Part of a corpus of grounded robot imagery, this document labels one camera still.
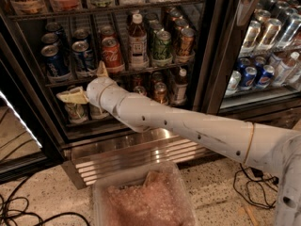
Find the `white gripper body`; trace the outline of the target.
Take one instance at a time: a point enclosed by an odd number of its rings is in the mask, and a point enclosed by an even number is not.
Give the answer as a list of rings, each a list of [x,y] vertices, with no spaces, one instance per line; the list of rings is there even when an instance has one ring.
[[[87,85],[89,102],[109,113],[114,111],[114,108],[125,94],[126,90],[110,77],[98,77]]]

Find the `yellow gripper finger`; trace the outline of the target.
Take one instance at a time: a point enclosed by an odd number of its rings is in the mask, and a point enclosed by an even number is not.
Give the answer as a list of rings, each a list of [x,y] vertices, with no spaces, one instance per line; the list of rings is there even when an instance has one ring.
[[[98,77],[108,77],[108,72],[103,61],[99,62],[96,74]]]
[[[88,103],[88,97],[82,87],[75,87],[63,92],[59,92],[56,97],[65,104],[80,104]]]

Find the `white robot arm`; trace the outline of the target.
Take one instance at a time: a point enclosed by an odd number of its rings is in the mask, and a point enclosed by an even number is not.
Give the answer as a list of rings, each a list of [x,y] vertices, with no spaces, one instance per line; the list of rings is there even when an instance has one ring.
[[[143,133],[164,128],[234,161],[279,179],[274,226],[301,226],[301,132],[162,105],[120,87],[100,64],[86,88],[56,97],[66,104],[92,104]]]

